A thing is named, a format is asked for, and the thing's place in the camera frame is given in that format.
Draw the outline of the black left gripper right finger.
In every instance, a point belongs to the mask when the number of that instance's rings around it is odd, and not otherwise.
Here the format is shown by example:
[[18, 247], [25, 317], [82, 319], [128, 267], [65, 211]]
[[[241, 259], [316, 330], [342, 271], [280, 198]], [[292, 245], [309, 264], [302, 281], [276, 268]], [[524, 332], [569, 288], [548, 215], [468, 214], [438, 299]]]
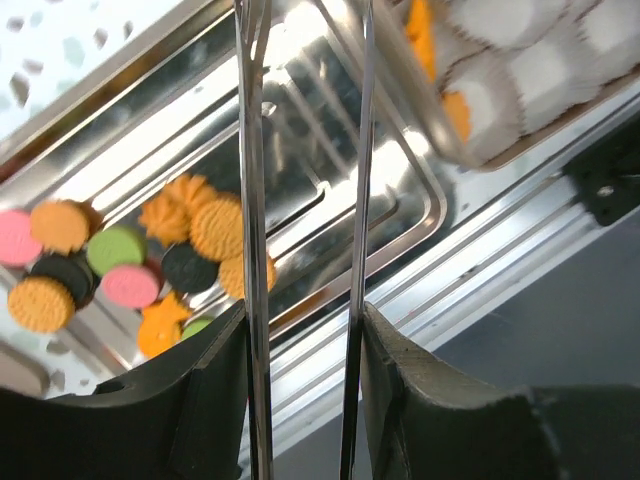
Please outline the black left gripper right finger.
[[636, 479], [639, 389], [502, 390], [364, 305], [361, 388], [376, 479]]

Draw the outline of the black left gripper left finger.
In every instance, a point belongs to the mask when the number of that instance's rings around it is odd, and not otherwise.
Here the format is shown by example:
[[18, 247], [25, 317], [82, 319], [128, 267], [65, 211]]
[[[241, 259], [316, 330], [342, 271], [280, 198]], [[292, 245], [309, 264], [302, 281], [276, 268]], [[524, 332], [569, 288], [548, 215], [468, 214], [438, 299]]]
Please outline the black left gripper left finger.
[[90, 395], [1, 392], [4, 479], [235, 479], [247, 405], [237, 302]]

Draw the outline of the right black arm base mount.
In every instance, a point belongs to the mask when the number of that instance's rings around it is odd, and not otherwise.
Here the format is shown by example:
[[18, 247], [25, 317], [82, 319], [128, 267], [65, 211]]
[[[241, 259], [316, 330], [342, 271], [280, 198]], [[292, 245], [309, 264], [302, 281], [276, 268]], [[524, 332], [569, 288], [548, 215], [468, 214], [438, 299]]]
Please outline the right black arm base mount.
[[639, 123], [609, 132], [566, 164], [563, 173], [596, 222], [614, 224], [639, 206]]

